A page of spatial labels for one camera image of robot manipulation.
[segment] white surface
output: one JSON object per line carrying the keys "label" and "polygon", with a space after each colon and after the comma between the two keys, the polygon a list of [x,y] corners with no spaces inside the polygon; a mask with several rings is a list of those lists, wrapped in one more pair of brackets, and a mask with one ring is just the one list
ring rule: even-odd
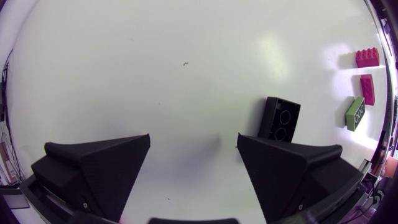
{"label": "white surface", "polygon": [[18,219],[21,224],[44,224],[45,222],[40,218],[40,215],[36,210],[30,205],[29,208],[12,209],[14,216]]}
{"label": "white surface", "polygon": [[[381,44],[363,1],[40,1],[14,47],[11,127],[27,174],[47,141],[150,133],[122,215],[264,223],[238,132],[255,135],[264,99],[302,105],[293,142],[341,144],[370,159],[386,68],[356,68]],[[355,132],[344,113],[372,73],[376,104]]]}
{"label": "white surface", "polygon": [[8,0],[0,11],[0,66],[6,63],[26,17],[38,0]]}

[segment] magenta lego brick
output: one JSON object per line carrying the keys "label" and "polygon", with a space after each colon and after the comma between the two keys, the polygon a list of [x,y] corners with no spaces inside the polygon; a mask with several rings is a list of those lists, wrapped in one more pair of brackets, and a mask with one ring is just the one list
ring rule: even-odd
{"label": "magenta lego brick", "polygon": [[379,66],[379,52],[375,47],[367,50],[359,50],[356,52],[355,61],[358,68]]}
{"label": "magenta lego brick", "polygon": [[362,95],[365,98],[366,105],[374,105],[374,88],[371,74],[361,75]]}

